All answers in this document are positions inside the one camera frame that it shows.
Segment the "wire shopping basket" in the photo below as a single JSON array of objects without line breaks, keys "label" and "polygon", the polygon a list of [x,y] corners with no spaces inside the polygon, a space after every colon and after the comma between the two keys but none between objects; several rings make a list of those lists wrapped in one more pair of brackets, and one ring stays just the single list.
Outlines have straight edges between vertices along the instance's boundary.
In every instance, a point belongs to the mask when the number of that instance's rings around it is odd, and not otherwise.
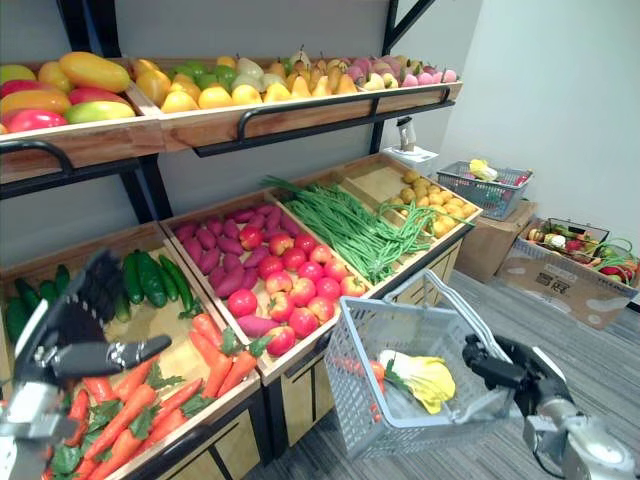
[{"label": "wire shopping basket", "polygon": [[[393,302],[415,282],[431,285],[453,306]],[[488,353],[511,362],[469,304],[431,271],[414,275],[384,297],[342,297],[341,317],[325,354],[331,391],[350,458],[446,448],[478,440],[520,415],[514,391],[488,390],[462,358],[465,337],[476,334]],[[430,415],[410,394],[390,385],[383,395],[369,360],[392,349],[407,355],[439,356],[456,384],[454,397]]]}]

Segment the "carrot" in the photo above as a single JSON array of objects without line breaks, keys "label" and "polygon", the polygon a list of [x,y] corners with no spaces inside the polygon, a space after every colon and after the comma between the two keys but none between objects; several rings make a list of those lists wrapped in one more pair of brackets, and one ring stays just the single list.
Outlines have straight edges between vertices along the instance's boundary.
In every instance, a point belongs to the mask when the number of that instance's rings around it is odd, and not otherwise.
[{"label": "carrot", "polygon": [[78,422],[78,426],[76,427],[76,431],[73,436],[64,442],[68,447],[77,447],[78,445],[80,445],[82,437],[84,437],[87,428],[89,428],[89,424],[87,423],[88,413],[89,394],[83,388],[78,392],[78,395],[76,395],[76,398],[71,404],[71,410],[69,410],[68,418],[70,418],[71,420],[76,420]]},{"label": "carrot", "polygon": [[213,365],[216,363],[219,352],[213,347],[213,345],[211,345],[202,335],[193,330],[189,332],[189,338],[191,339],[193,346],[196,347],[198,352],[200,352],[200,355],[202,355],[204,361],[207,362],[207,365]]},{"label": "carrot", "polygon": [[216,348],[220,348],[222,346],[222,333],[220,333],[218,327],[213,323],[211,315],[208,313],[196,315],[193,317],[191,325],[196,332],[206,338],[211,345]]},{"label": "carrot", "polygon": [[133,395],[133,392],[135,392],[136,388],[144,383],[147,375],[149,375],[149,371],[151,370],[151,365],[156,360],[157,359],[155,357],[151,358],[146,362],[142,362],[136,368],[131,370],[131,372],[125,377],[125,379],[122,380],[115,388],[114,393],[116,394],[116,396],[126,403],[131,395]]},{"label": "carrot", "polygon": [[82,381],[91,396],[95,398],[98,403],[118,398],[115,393],[113,393],[113,390],[111,390],[111,384],[107,377],[85,377]]},{"label": "carrot", "polygon": [[142,445],[136,452],[136,456],[151,448],[154,444],[158,443],[160,440],[169,435],[176,428],[184,425],[186,422],[187,417],[184,416],[182,410],[180,410],[179,408],[173,410],[169,415],[167,415],[167,417],[165,417],[164,420],[162,420],[162,422],[160,422],[153,428],[153,430],[151,430],[151,434],[142,443]]},{"label": "carrot", "polygon": [[140,385],[133,392],[129,401],[124,404],[122,410],[113,417],[100,436],[93,442],[93,445],[89,447],[84,457],[91,459],[109,448],[124,429],[142,412],[144,407],[151,405],[155,399],[156,391],[153,388],[145,383]]},{"label": "carrot", "polygon": [[217,397],[218,390],[220,390],[231,368],[233,368],[233,359],[220,352],[216,363],[211,365],[209,378],[207,379],[207,384],[204,387],[202,396],[205,398]]},{"label": "carrot", "polygon": [[176,408],[179,408],[180,405],[182,405],[184,402],[186,402],[191,397],[193,397],[196,394],[196,392],[200,389],[201,385],[202,385],[202,379],[199,378],[191,382],[189,385],[185,385],[176,393],[174,393],[169,398],[164,400],[160,404],[160,410],[158,411],[155,418],[153,419],[153,422],[151,423],[151,427],[152,428],[157,427],[160,424],[160,422],[162,422],[162,420],[164,420],[166,417],[169,416],[171,412],[173,412]]},{"label": "carrot", "polygon": [[128,428],[125,429],[118,435],[118,438],[113,444],[109,460],[101,463],[98,468],[93,471],[89,480],[103,480],[111,475],[133,457],[133,454],[141,444],[142,440],[140,438],[136,438]]}]

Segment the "fake fruit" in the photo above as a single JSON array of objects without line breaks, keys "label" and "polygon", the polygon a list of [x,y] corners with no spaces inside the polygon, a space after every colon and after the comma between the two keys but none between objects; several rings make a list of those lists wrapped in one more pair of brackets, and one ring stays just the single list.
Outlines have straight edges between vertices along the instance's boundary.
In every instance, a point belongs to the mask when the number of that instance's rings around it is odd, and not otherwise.
[{"label": "fake fruit", "polygon": [[69,99],[59,90],[23,90],[0,100],[1,114],[21,108],[48,110],[62,114],[69,107],[71,107]]},{"label": "fake fruit", "polygon": [[284,292],[276,292],[269,297],[267,312],[269,316],[276,322],[286,322],[293,312],[293,301]]},{"label": "fake fruit", "polygon": [[282,255],[286,250],[293,248],[293,238],[286,233],[278,233],[269,240],[271,255]]},{"label": "fake fruit", "polygon": [[245,226],[238,234],[240,245],[247,251],[251,251],[262,244],[262,230],[251,225]]},{"label": "fake fruit", "polygon": [[258,273],[263,280],[266,280],[272,273],[281,272],[282,270],[284,270],[282,260],[273,255],[263,258],[258,264]]},{"label": "fake fruit", "polygon": [[349,297],[361,297],[367,291],[365,284],[354,275],[344,277],[340,282],[342,295]]},{"label": "fake fruit", "polygon": [[296,344],[296,332],[288,326],[273,328],[266,336],[272,337],[267,344],[267,352],[276,357],[285,354]]},{"label": "fake fruit", "polygon": [[328,298],[329,300],[337,300],[340,298],[340,284],[333,278],[324,277],[316,283],[316,290],[319,297]]},{"label": "fake fruit", "polygon": [[289,292],[293,287],[293,281],[287,272],[274,272],[267,277],[265,286],[269,294],[276,292]]},{"label": "fake fruit", "polygon": [[126,90],[131,81],[123,67],[93,53],[67,53],[59,63],[71,83],[79,87],[97,87],[119,93]]},{"label": "fake fruit", "polygon": [[258,308],[258,300],[251,290],[241,288],[229,297],[229,311],[234,317],[253,315]]},{"label": "fake fruit", "polygon": [[295,308],[289,317],[289,326],[300,339],[309,336],[318,325],[318,319],[308,308]]},{"label": "fake fruit", "polygon": [[298,268],[298,276],[310,279],[313,283],[316,283],[322,278],[324,271],[319,263],[316,262],[304,262]]},{"label": "fake fruit", "polygon": [[316,296],[316,286],[308,278],[298,278],[293,282],[293,288],[289,297],[296,307],[304,307]]}]

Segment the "gray carpet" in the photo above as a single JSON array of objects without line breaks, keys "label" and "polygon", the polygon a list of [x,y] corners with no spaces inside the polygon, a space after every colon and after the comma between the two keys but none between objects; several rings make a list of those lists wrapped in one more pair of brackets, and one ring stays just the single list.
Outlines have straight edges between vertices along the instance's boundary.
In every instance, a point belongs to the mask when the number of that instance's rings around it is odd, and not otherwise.
[{"label": "gray carpet", "polygon": [[[478,311],[494,333],[538,345],[568,379],[578,406],[602,417],[632,449],[640,469],[640,315],[625,309],[604,331],[593,330],[494,280],[478,283],[454,272],[451,286]],[[350,461],[335,410],[293,448],[251,480],[474,479],[548,480],[522,441],[520,425],[460,449]]]}]

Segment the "robotic arm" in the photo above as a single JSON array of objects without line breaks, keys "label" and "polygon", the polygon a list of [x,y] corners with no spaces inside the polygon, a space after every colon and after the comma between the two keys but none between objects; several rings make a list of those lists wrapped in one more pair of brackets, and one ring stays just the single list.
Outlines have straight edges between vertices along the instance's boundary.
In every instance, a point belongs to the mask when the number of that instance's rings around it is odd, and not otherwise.
[{"label": "robotic arm", "polygon": [[[567,480],[633,480],[631,453],[597,417],[575,406],[560,369],[538,347],[496,336],[513,363],[490,357],[475,335],[467,337],[463,357],[485,379],[488,388],[515,389],[515,401],[525,417],[523,437],[540,466]],[[551,472],[540,458],[547,454],[564,476]]]},{"label": "robotic arm", "polygon": [[15,348],[13,395],[0,416],[0,479],[40,478],[50,447],[73,435],[76,422],[60,411],[74,379],[135,367],[171,344],[106,343],[103,328],[123,290],[118,261],[96,254],[54,305],[42,300]]}]

